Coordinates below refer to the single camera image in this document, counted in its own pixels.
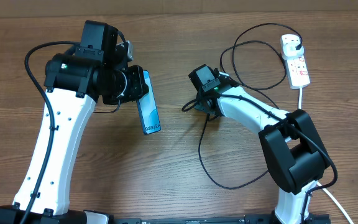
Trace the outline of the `Samsung Galaxy smartphone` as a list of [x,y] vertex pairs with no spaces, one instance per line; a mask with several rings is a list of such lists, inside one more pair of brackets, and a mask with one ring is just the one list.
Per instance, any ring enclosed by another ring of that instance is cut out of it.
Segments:
[[161,125],[150,74],[147,70],[144,70],[143,74],[145,78],[145,84],[148,86],[149,92],[141,99],[137,100],[137,107],[143,133],[148,135],[160,131]]

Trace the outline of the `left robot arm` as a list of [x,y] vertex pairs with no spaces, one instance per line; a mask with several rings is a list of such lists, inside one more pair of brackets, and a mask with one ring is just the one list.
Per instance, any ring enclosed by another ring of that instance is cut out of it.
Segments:
[[132,46],[106,23],[86,21],[80,42],[56,54],[37,89],[45,102],[26,177],[0,223],[112,223],[112,215],[70,210],[70,183],[85,126],[99,100],[119,108],[135,101],[143,132],[160,130],[148,71],[130,65]]

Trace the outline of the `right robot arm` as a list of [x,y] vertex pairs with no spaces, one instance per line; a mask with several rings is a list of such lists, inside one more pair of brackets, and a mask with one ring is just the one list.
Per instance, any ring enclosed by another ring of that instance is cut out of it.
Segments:
[[208,119],[227,117],[259,136],[268,172],[278,185],[278,203],[270,214],[245,215],[241,223],[330,223],[329,215],[309,212],[324,171],[334,168],[309,116],[291,113],[250,96],[229,75],[202,65],[189,74],[196,88],[194,100],[182,110],[202,110]]

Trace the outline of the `white power strip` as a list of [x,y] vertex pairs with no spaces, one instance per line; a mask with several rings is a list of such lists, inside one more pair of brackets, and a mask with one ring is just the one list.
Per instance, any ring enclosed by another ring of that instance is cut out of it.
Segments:
[[[300,38],[295,34],[285,34],[280,38],[281,47],[285,44],[300,45]],[[305,56],[291,60],[284,60],[287,69],[288,82],[291,89],[304,88],[310,84]]]

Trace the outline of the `white USB wall charger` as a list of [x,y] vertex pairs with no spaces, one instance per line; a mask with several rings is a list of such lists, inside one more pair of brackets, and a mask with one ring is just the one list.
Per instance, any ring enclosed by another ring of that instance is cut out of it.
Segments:
[[282,57],[284,60],[300,58],[304,55],[305,49],[301,46],[297,49],[296,44],[285,44],[282,46]]

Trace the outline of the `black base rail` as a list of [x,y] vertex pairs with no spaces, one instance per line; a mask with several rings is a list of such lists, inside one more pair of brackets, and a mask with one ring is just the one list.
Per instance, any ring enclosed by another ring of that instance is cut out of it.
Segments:
[[114,218],[113,215],[91,210],[84,210],[87,223],[108,223],[108,224],[264,224],[280,223],[274,213],[271,215],[256,214],[243,217],[214,217],[214,218],[168,218],[142,220],[140,218]]

